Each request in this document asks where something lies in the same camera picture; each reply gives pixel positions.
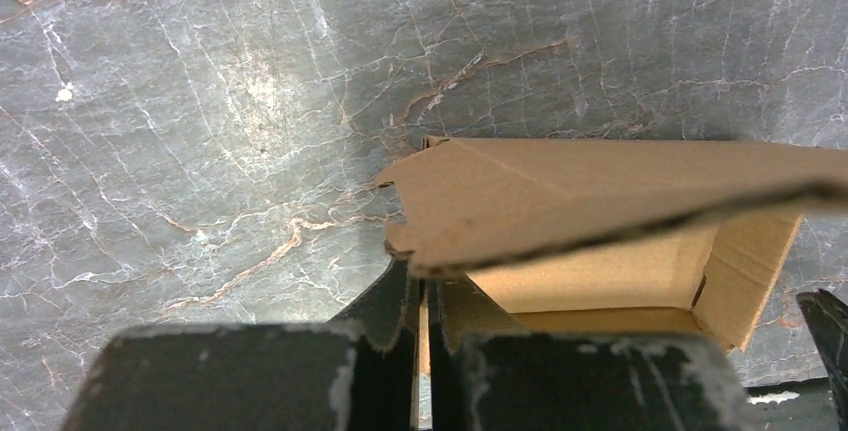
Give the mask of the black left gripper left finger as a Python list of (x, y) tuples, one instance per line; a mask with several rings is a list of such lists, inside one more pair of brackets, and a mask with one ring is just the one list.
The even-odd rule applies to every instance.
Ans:
[(325, 322), (131, 327), (66, 430), (412, 430), (420, 282), (402, 261)]

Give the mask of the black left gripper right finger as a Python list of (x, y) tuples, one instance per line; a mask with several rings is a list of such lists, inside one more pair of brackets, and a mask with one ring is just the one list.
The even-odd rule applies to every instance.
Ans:
[(468, 279), (427, 285), (437, 430), (753, 430), (726, 354), (694, 333), (535, 332)]

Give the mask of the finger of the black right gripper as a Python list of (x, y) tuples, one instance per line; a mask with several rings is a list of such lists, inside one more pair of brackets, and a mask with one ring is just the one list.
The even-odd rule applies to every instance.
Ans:
[(847, 414), (847, 305), (831, 292), (802, 292), (796, 301), (827, 372), (838, 415)]

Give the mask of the brown cardboard box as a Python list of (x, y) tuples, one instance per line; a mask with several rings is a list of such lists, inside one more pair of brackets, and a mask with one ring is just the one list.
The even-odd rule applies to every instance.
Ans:
[(745, 350), (810, 214), (847, 210), (843, 149), (429, 136), (381, 170), (385, 247), (473, 332), (682, 332)]

